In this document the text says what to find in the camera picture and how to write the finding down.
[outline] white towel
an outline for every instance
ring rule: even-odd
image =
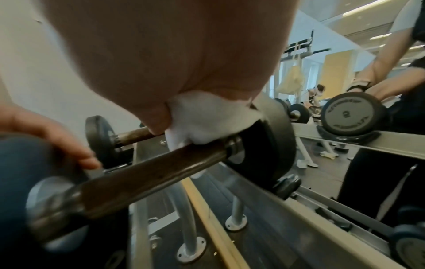
[[[178,94],[167,104],[173,119],[165,131],[171,151],[191,143],[207,144],[228,137],[262,117],[259,111],[249,107],[251,101],[230,101],[204,91]]]

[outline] black shirt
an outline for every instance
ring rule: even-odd
[[[425,69],[425,57],[413,61],[409,67]],[[393,118],[390,131],[425,134],[425,82],[403,94],[388,110]]]

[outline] black pants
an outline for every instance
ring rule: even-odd
[[[425,208],[423,160],[360,149],[348,167],[337,201],[376,218],[383,201],[415,164],[417,167],[406,179],[399,196],[382,219],[383,223],[394,227],[398,225],[397,211],[400,207],[416,205]]]

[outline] white bag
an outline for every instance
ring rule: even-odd
[[[281,94],[297,94],[301,92],[304,81],[305,77],[298,62],[297,65],[291,67],[283,82],[276,87],[276,91]]]

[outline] ceiling light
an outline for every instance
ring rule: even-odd
[[[372,3],[369,3],[367,5],[361,6],[359,8],[355,8],[353,10],[350,10],[348,12],[345,12],[344,14],[342,14],[342,16],[343,17],[350,16],[350,15],[353,15],[355,13],[361,12],[363,10],[376,7],[376,6],[380,5],[380,4],[383,4],[383,3],[388,2],[388,1],[390,1],[390,0],[377,0],[375,2],[372,2]]]
[[[377,36],[371,37],[370,40],[380,39],[380,38],[387,37],[387,36],[390,36],[390,35],[391,35],[391,33],[384,34],[384,35],[377,35]]]
[[[413,47],[411,47],[409,50],[414,50],[414,49],[418,49],[418,48],[420,48],[420,47],[423,47],[423,46],[425,46],[425,45],[418,45],[418,46],[413,46]]]

